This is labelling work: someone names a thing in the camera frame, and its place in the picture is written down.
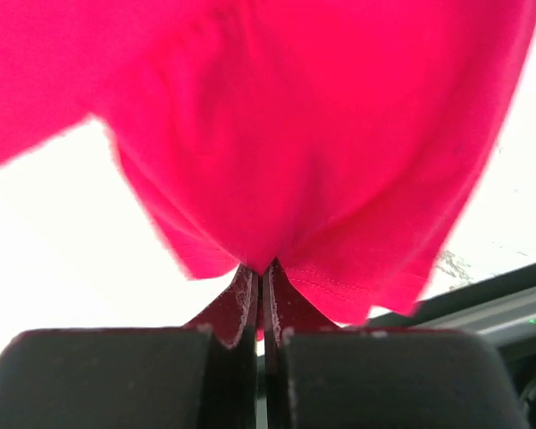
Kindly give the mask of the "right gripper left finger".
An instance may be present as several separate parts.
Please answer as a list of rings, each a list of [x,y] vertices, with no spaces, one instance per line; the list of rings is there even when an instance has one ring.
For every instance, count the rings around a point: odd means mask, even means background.
[[[252,428],[258,277],[181,327],[42,329],[0,355],[0,429]]]

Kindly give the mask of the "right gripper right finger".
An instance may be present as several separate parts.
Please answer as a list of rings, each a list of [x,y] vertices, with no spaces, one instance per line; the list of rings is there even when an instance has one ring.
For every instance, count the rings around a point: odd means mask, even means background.
[[[525,428],[498,352],[477,335],[341,328],[273,262],[262,280],[271,428]]]

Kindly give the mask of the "crimson t shirt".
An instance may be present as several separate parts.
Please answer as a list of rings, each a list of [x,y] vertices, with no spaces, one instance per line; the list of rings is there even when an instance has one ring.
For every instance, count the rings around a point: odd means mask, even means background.
[[[92,114],[195,278],[279,260],[409,314],[482,174],[536,1],[0,1],[0,164]]]

